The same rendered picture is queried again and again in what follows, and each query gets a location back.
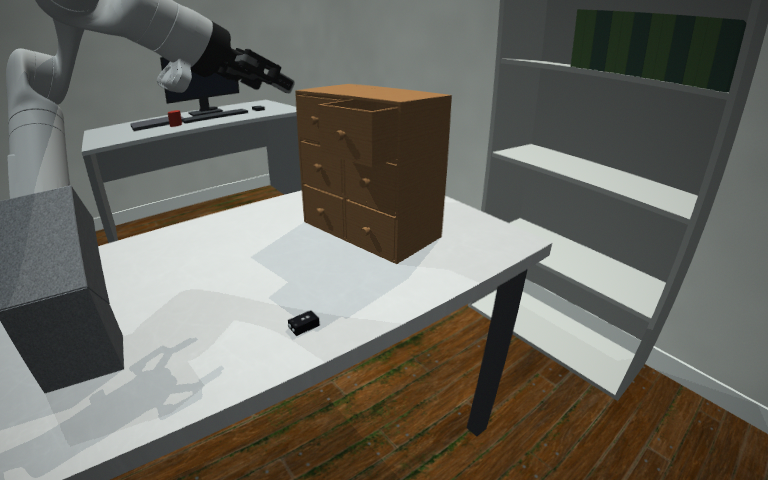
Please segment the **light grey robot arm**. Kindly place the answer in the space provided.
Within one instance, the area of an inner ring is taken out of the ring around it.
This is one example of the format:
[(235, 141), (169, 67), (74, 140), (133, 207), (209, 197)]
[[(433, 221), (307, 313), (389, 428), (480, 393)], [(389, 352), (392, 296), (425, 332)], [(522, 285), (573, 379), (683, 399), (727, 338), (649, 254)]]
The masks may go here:
[(20, 48), (8, 59), (10, 198), (70, 186), (58, 104), (67, 94), (84, 30), (125, 37), (171, 61), (157, 83), (183, 93), (213, 29), (211, 20), (173, 0), (35, 1), (53, 18), (58, 50), (51, 56)]

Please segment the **brown wooden chest of drawers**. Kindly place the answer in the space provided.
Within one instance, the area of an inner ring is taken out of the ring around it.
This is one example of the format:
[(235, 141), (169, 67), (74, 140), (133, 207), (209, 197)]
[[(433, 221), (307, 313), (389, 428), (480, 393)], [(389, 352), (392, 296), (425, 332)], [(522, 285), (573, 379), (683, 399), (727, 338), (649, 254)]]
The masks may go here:
[[(307, 92), (308, 91), (308, 92)], [(452, 95), (343, 84), (295, 90), (300, 175), (304, 222), (370, 253), (398, 264), (442, 237)], [(343, 194), (303, 181), (301, 145), (314, 141), (299, 137), (297, 101), (300, 95), (338, 97), (398, 105), (396, 213), (346, 196), (345, 160), (342, 159)], [(304, 185), (343, 197), (344, 237), (306, 221)], [(347, 240), (346, 201), (350, 199), (396, 216), (395, 260)]]

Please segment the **brown wooden drawer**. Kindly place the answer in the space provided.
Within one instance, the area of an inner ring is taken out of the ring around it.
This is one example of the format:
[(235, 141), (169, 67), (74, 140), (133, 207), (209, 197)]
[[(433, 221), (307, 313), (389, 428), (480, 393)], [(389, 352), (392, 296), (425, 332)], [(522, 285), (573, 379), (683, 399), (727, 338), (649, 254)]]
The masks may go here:
[(303, 181), (343, 194), (342, 159), (320, 154), (320, 144), (309, 141), (301, 145), (301, 159)]
[(306, 184), (304, 201), (307, 222), (345, 238), (341, 196)]
[(395, 162), (368, 167), (345, 160), (345, 193), (348, 197), (396, 213), (396, 182)]
[(308, 94), (300, 95), (297, 101), (299, 137), (320, 142), (318, 105), (337, 101), (340, 101), (340, 98)]
[(369, 167), (396, 160), (398, 105), (353, 99), (322, 104), (319, 136), (320, 154)]
[(396, 216), (348, 199), (347, 240), (395, 260)]

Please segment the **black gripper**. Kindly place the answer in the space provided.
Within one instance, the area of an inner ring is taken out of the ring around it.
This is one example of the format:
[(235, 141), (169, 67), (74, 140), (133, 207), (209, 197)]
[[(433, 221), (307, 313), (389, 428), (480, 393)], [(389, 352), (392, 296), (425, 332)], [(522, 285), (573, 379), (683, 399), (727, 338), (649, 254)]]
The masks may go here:
[[(192, 72), (202, 77), (208, 77), (213, 73), (221, 74), (220, 76), (225, 76), (227, 80), (231, 79), (235, 82), (240, 80), (239, 82), (255, 90), (260, 89), (262, 82), (265, 82), (285, 93), (291, 93), (295, 82), (280, 73), (282, 67), (250, 49), (245, 51), (239, 48), (232, 49), (228, 30), (213, 21), (212, 24), (209, 43), (200, 59), (191, 67)], [(264, 69), (269, 70), (267, 75)]]

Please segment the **black 9v battery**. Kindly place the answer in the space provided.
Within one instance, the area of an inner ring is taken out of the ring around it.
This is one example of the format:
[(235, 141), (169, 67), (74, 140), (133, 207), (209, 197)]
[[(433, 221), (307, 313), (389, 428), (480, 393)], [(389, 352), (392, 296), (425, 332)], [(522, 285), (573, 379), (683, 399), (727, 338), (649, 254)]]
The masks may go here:
[(288, 327), (296, 336), (318, 326), (320, 326), (319, 317), (312, 310), (288, 320)]

